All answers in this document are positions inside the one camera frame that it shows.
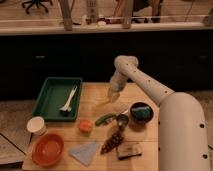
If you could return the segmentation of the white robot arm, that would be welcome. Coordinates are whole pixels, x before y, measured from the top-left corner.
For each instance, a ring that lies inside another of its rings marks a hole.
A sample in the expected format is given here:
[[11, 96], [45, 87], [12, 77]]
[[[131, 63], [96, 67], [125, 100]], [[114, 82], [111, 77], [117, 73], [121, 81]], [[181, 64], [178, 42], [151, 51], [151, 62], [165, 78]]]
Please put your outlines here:
[[138, 65], [135, 56], [115, 58], [108, 96], [115, 97], [131, 79], [159, 107], [158, 171], [211, 171], [205, 115], [199, 101], [163, 85]]

